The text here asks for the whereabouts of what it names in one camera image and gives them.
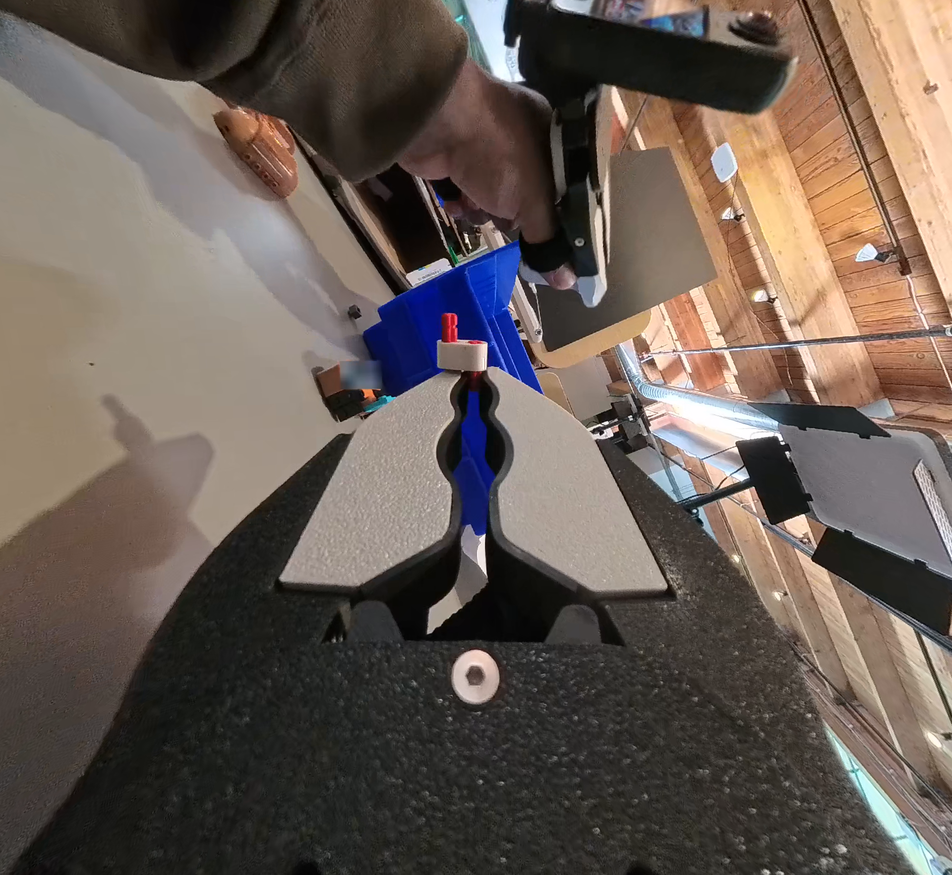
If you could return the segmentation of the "blue orange toy brick assembly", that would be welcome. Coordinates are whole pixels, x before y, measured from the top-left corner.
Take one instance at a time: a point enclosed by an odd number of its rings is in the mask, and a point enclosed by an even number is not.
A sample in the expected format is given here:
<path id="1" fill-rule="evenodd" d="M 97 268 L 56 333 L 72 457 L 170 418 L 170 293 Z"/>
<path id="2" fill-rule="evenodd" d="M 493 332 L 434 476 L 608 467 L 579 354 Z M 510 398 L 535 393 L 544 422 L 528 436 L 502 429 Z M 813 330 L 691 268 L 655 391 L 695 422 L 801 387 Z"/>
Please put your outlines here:
<path id="1" fill-rule="evenodd" d="M 348 360 L 332 367 L 315 367 L 311 376 L 333 420 L 363 420 L 392 401 L 384 390 L 381 364 Z"/>

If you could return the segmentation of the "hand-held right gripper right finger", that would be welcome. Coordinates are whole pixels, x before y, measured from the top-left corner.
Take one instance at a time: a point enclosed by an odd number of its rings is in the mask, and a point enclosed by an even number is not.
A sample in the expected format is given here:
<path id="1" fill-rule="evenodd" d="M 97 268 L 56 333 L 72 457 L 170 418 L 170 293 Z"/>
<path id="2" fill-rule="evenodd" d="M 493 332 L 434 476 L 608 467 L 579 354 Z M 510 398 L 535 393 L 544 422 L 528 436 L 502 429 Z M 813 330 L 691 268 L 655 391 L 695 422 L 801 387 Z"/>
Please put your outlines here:
<path id="1" fill-rule="evenodd" d="M 506 372 L 485 372 L 481 416 L 494 474 L 489 583 L 516 608 L 656 599 L 668 583 L 588 429 Z"/>

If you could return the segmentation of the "person's left hand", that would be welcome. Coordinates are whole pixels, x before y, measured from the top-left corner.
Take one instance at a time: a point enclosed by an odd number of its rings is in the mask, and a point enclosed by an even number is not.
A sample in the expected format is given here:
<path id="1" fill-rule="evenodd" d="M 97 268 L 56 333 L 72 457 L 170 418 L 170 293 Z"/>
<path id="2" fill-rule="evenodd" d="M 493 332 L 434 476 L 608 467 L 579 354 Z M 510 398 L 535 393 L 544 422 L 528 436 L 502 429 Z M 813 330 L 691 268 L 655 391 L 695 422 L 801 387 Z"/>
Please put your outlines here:
<path id="1" fill-rule="evenodd" d="M 518 229 L 528 244 L 542 244 L 558 226 L 550 123 L 543 98 L 467 60 L 397 163 L 430 182 L 453 181 L 459 195 L 444 198 L 450 217 Z"/>

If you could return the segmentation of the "black panel with wooden edge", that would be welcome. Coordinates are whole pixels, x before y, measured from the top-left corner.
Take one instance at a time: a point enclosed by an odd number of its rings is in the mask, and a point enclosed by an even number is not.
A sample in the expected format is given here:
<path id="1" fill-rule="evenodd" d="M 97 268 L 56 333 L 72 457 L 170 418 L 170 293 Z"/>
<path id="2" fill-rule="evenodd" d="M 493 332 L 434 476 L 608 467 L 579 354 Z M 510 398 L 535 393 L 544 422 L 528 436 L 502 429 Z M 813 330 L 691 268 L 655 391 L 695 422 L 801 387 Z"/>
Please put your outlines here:
<path id="1" fill-rule="evenodd" d="M 607 290 L 594 308 L 575 291 L 537 288 L 542 339 L 533 358 L 576 365 L 641 335 L 651 310 L 717 278 L 672 150 L 625 151 L 609 165 Z"/>

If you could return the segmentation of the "studio light with black flaps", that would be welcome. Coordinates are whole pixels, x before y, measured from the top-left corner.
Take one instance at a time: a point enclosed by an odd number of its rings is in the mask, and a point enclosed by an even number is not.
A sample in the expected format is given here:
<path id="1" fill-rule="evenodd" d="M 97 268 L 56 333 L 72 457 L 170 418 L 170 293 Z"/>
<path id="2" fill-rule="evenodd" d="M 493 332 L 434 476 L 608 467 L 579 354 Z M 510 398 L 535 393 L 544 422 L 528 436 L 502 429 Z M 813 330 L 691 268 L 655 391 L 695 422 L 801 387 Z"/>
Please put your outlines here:
<path id="1" fill-rule="evenodd" d="M 766 433 L 736 449 L 768 521 L 819 523 L 816 564 L 949 650 L 949 440 L 850 406 L 754 410 Z"/>

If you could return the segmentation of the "silver ventilation duct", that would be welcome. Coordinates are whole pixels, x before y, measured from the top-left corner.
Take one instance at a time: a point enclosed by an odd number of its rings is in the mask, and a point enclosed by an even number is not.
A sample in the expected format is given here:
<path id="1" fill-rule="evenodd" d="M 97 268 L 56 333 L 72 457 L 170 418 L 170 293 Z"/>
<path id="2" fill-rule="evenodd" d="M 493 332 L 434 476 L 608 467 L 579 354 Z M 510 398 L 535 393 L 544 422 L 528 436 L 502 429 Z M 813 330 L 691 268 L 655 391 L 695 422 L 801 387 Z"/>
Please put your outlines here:
<path id="1" fill-rule="evenodd" d="M 706 409 L 740 425 L 770 432 L 780 427 L 849 433 L 862 438 L 889 438 L 890 433 L 852 406 L 748 403 L 694 389 L 655 383 L 645 378 L 633 350 L 614 346 L 625 378 L 642 398 L 685 409 Z"/>

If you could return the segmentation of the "toy axle with orange ends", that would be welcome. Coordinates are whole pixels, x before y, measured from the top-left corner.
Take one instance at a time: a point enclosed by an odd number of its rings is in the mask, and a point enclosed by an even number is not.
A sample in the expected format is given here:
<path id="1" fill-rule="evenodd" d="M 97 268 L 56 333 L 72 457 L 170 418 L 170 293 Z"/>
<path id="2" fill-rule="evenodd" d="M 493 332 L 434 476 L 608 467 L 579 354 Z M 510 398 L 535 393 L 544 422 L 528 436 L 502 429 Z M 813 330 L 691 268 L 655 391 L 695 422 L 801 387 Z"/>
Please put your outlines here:
<path id="1" fill-rule="evenodd" d="M 458 317 L 455 313 L 443 313 L 440 335 L 436 343 L 437 369 L 462 374 L 480 374 L 488 368 L 488 342 L 462 337 L 459 334 Z"/>

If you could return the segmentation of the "blue plastic bin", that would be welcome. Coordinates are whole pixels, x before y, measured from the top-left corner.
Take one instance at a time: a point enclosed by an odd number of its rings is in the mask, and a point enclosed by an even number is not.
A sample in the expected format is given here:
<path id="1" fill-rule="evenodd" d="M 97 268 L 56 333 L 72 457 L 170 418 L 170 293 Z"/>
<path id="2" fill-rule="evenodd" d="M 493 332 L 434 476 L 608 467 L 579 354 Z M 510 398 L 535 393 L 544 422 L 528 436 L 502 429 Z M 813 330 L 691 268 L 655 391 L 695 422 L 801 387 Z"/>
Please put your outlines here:
<path id="1" fill-rule="evenodd" d="M 527 350 L 508 306 L 516 286 L 519 253 L 513 247 L 483 254 L 415 286 L 378 310 L 363 339 L 382 368 L 384 392 L 397 398 L 438 375 L 436 344 L 444 314 L 457 317 L 460 340 L 487 344 L 488 365 L 541 394 Z M 495 473 L 485 459 L 486 425 L 471 400 L 461 426 L 454 479 L 462 498 L 462 525 L 486 535 L 489 492 Z"/>

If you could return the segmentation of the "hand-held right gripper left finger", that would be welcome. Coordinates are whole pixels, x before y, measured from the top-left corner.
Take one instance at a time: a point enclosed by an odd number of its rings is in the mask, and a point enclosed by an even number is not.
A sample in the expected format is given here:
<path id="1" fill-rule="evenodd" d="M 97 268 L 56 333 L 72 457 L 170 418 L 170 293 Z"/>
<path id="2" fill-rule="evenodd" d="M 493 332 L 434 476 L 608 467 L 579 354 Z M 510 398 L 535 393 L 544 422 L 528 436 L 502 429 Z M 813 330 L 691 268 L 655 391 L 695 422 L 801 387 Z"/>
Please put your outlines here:
<path id="1" fill-rule="evenodd" d="M 425 626 L 457 580 L 462 498 L 453 471 L 468 383 L 442 372 L 351 436 L 279 575 L 292 592 L 387 606 Z"/>

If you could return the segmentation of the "brown toy brick model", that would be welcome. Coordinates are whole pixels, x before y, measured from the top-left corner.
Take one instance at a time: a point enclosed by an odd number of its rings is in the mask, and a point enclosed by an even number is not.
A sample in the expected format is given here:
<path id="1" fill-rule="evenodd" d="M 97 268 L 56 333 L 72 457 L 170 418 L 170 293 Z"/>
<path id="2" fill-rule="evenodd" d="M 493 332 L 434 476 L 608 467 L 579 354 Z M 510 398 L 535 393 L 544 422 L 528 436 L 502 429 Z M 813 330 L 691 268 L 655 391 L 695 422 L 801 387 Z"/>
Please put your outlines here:
<path id="1" fill-rule="evenodd" d="M 288 199 L 299 184 L 292 132 L 283 121 L 230 102 L 212 119 L 234 154 L 278 198 Z"/>

